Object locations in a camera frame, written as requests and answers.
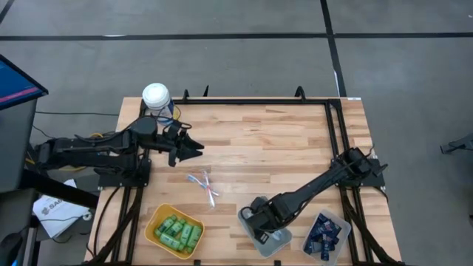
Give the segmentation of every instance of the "yellow basket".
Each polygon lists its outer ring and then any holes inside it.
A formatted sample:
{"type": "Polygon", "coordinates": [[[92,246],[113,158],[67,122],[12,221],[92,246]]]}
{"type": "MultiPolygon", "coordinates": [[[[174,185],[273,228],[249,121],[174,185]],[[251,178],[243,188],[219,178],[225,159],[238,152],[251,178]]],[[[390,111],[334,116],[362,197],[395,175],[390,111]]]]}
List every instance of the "yellow basket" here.
{"type": "Polygon", "coordinates": [[[182,211],[177,210],[176,208],[173,208],[171,205],[164,203],[161,204],[156,211],[153,214],[153,217],[149,220],[148,225],[146,226],[145,229],[145,237],[148,241],[155,243],[157,246],[160,246],[167,250],[169,253],[174,254],[176,257],[179,259],[188,259],[194,254],[195,250],[197,249],[197,246],[200,243],[200,240],[202,239],[202,236],[204,234],[205,227],[204,223],[196,220],[192,217],[190,217],[187,214],[184,214],[182,211]],[[181,253],[175,250],[172,250],[171,248],[168,248],[166,245],[160,242],[160,240],[154,235],[154,229],[158,226],[160,226],[166,218],[174,214],[177,216],[177,220],[184,218],[186,222],[190,225],[199,225],[202,228],[202,233],[200,234],[199,241],[197,241],[197,244],[192,251],[192,253],[187,254],[187,253],[181,253]]]}

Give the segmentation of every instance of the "green battery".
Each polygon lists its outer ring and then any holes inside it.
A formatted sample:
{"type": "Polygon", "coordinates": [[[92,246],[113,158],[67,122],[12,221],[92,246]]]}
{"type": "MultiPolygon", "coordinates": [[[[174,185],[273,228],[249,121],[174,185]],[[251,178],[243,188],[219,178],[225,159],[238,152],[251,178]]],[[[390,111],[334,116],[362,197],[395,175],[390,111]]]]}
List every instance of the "green battery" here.
{"type": "Polygon", "coordinates": [[[187,241],[189,240],[189,236],[191,235],[191,232],[192,232],[192,225],[185,224],[183,231],[180,233],[180,242],[183,243],[184,245],[187,245],[187,241]]]}
{"type": "Polygon", "coordinates": [[[171,248],[172,250],[182,251],[184,249],[184,244],[181,244],[179,240],[174,239],[167,233],[161,233],[160,242],[166,245],[166,247],[171,248]]]}
{"type": "Polygon", "coordinates": [[[166,218],[164,220],[164,222],[159,226],[157,227],[156,229],[154,229],[154,234],[159,237],[161,235],[162,232],[168,230],[173,224],[174,224],[174,221],[177,219],[177,216],[173,215],[166,218]]]}
{"type": "Polygon", "coordinates": [[[200,234],[202,233],[202,229],[197,225],[194,226],[192,229],[192,233],[189,237],[189,241],[187,242],[187,246],[191,248],[195,248],[197,242],[199,241],[200,234]]]}
{"type": "Polygon", "coordinates": [[[178,222],[175,222],[167,231],[166,233],[169,235],[169,236],[172,236],[172,237],[175,237],[184,227],[184,224],[186,223],[186,221],[181,218],[179,219],[178,222]]]}

